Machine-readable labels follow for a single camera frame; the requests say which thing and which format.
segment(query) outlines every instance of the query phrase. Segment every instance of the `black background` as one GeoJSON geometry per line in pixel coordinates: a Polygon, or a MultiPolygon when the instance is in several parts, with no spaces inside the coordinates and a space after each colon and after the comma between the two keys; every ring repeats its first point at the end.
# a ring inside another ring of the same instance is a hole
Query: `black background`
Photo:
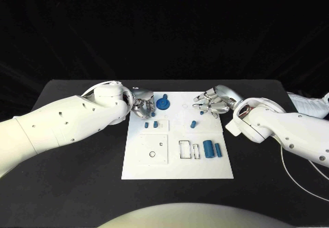
{"type": "Polygon", "coordinates": [[[279,79],[328,92],[329,13],[295,1],[0,1],[0,119],[51,79],[279,79]]]}
{"type": "MultiPolygon", "coordinates": [[[[81,94],[103,81],[49,82],[34,109],[81,94]]],[[[244,97],[266,96],[287,112],[296,111],[280,82],[273,80],[155,80],[123,84],[155,91],[205,91],[224,84],[244,97]]],[[[221,115],[223,126],[231,119],[230,111],[221,115]]],[[[129,119],[83,141],[44,152],[9,172],[0,179],[0,227],[97,227],[136,209],[173,202],[234,206],[295,226],[329,225],[329,203],[293,183],[273,138],[257,144],[224,130],[233,180],[122,180],[127,128],[129,119]]],[[[289,152],[285,160],[300,185],[328,198],[329,182],[309,161],[289,152]]],[[[329,175],[328,168],[319,169],[329,175]]]]}

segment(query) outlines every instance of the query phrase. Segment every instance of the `white cable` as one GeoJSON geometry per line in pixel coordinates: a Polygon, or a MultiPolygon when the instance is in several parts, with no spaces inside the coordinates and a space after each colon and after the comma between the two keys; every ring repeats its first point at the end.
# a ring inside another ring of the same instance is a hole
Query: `white cable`
{"type": "Polygon", "coordinates": [[[329,199],[325,199],[325,198],[322,198],[321,196],[315,195],[315,194],[313,194],[311,191],[308,191],[308,190],[300,186],[300,184],[295,181],[295,179],[293,179],[293,177],[292,177],[292,175],[290,175],[290,173],[289,173],[289,170],[287,170],[287,168],[286,168],[285,160],[283,160],[283,167],[285,167],[285,170],[286,170],[286,172],[287,172],[287,175],[290,176],[293,182],[299,185],[299,187],[300,187],[309,194],[312,194],[315,197],[318,197],[318,198],[321,198],[322,200],[325,200],[325,201],[329,202],[329,199]]]}
{"type": "Polygon", "coordinates": [[[329,177],[324,174],[324,172],[319,170],[319,168],[316,167],[315,163],[309,160],[311,164],[313,165],[315,169],[318,170],[318,172],[321,173],[321,175],[329,180],[329,177]]]}

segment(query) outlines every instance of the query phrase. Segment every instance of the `robotic hand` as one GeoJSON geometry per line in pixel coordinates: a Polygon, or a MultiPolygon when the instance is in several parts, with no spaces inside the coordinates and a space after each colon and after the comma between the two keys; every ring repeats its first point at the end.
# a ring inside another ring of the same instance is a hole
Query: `robotic hand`
{"type": "Polygon", "coordinates": [[[0,177],[28,158],[83,140],[107,125],[119,124],[132,110],[137,116],[150,117],[153,91],[136,87],[129,90],[120,82],[109,81],[93,86],[83,96],[58,100],[2,122],[0,177]]]}
{"type": "Polygon", "coordinates": [[[282,106],[266,98],[243,99],[227,86],[218,85],[202,93],[194,101],[205,99],[194,108],[218,114],[234,110],[233,120],[225,128],[262,143],[269,136],[279,141],[285,150],[329,167],[329,121],[302,113],[286,113],[282,106]]]}

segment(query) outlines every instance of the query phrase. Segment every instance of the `black tabletop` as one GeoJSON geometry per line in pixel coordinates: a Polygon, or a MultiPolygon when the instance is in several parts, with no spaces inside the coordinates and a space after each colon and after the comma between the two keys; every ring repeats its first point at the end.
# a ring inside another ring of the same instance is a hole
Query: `black tabletop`
{"type": "MultiPolygon", "coordinates": [[[[81,95],[100,81],[54,80],[34,110],[81,95]]],[[[295,106],[275,80],[135,80],[126,87],[153,91],[205,91],[227,85],[246,98],[266,97],[287,112],[295,106]]],[[[223,126],[233,112],[221,115],[223,126]]],[[[289,178],[280,146],[262,144],[224,130],[233,180],[122,180],[129,118],[68,146],[26,160],[0,179],[0,227],[97,227],[124,213],[173,202],[223,204],[259,212],[295,226],[329,225],[329,202],[308,194],[289,178]]],[[[285,152],[300,185],[329,198],[329,181],[308,160],[285,152]]]]}

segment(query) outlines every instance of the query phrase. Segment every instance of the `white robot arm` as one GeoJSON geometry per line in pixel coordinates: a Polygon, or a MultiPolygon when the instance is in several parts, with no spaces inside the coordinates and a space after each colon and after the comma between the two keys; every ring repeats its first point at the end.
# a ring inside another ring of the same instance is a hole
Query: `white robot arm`
{"type": "Polygon", "coordinates": [[[308,160],[329,167],[329,121],[302,113],[286,113],[282,106],[266,98],[243,97],[218,85],[195,98],[207,99],[194,107],[214,116],[234,110],[225,128],[237,136],[243,133],[256,143],[273,136],[283,148],[308,160]]]}
{"type": "Polygon", "coordinates": [[[132,110],[140,117],[150,117],[153,92],[136,87],[130,91],[120,82],[110,81],[91,87],[83,96],[58,100],[2,122],[0,177],[32,156],[83,140],[107,125],[119,124],[132,110]]]}

